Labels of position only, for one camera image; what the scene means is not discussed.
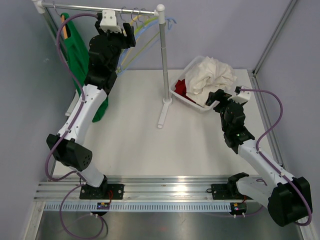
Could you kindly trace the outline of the yellow hanger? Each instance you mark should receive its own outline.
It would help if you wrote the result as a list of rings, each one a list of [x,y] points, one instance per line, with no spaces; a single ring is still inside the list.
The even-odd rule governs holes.
[[[137,32],[143,28],[145,26],[145,20],[146,18],[143,17],[142,15],[140,14],[137,14],[135,17],[133,17],[131,19],[131,22],[130,24],[133,26],[135,24],[135,28],[134,28],[134,34],[136,35]],[[128,58],[128,53],[130,53],[131,50],[125,50],[123,53],[122,53],[122,57],[123,59],[121,60],[121,64],[124,64],[125,63],[125,60]]]

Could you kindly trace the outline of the beige t shirt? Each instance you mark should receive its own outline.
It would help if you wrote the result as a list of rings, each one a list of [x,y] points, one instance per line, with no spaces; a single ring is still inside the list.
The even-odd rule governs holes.
[[[206,56],[185,74],[186,96],[207,108],[210,92],[228,90],[236,80],[237,76],[230,65]]]

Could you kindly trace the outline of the lime green hanger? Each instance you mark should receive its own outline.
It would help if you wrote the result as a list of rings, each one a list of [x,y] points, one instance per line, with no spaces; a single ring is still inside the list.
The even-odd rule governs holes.
[[[140,25],[137,25],[137,29],[134,31],[136,43],[140,43],[145,33],[157,24],[157,17],[145,17],[144,21]],[[138,50],[133,50],[132,48],[123,50],[120,54],[116,73],[120,75],[128,70],[134,63],[136,63],[138,59],[143,55],[143,53],[151,48],[153,42],[156,42],[159,34],[160,33],[157,32],[151,39],[148,40],[148,42],[145,43],[144,46],[142,46]]]

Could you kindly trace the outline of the red t shirt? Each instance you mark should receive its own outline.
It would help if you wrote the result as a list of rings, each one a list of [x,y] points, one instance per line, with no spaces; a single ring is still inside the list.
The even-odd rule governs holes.
[[[176,82],[176,84],[174,85],[174,93],[175,93],[174,96],[175,97],[178,96],[177,99],[182,103],[193,103],[193,104],[196,103],[194,100],[192,100],[187,96],[187,87],[186,87],[185,79],[182,79],[182,80],[179,79]]]

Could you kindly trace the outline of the green t shirt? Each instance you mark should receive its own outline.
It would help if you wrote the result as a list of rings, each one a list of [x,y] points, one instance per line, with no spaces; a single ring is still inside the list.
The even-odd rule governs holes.
[[[66,30],[62,30],[62,33],[66,31],[68,36],[67,38],[64,38],[64,44],[67,50],[67,65],[74,76],[77,78],[82,89],[85,83],[86,75],[88,73],[88,49],[72,20],[65,25],[65,28]],[[109,99],[107,97],[96,111],[92,119],[93,123],[99,122],[103,118],[108,105]]]

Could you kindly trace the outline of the orange hanger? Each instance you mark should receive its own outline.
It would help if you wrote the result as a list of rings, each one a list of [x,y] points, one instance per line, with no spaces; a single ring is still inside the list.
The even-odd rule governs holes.
[[[65,16],[63,14],[60,16],[60,20],[62,24],[65,22]],[[66,40],[68,38],[68,31],[65,25],[62,28],[62,33],[63,33],[63,39]]]

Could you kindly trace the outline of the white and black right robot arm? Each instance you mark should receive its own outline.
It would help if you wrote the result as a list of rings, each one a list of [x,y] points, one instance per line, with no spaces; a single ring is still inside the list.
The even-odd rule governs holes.
[[[265,133],[256,139],[245,127],[244,105],[254,89],[237,86],[235,95],[222,89],[210,92],[206,105],[217,103],[226,145],[246,160],[262,177],[259,183],[247,173],[228,178],[227,193],[232,198],[249,197],[268,210],[273,221],[284,227],[294,223],[306,227],[312,222],[312,196],[310,183],[304,177],[295,177],[268,156],[260,147]]]

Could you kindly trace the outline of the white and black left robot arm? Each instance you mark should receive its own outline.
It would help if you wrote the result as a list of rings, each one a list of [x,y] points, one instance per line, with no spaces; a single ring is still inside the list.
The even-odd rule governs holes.
[[[96,28],[98,35],[89,42],[88,71],[79,100],[60,131],[46,139],[49,155],[82,177],[80,198],[84,200],[111,197],[108,178],[95,167],[92,151],[83,144],[90,123],[115,84],[122,51],[136,45],[134,27],[129,23],[107,26],[98,20]]]

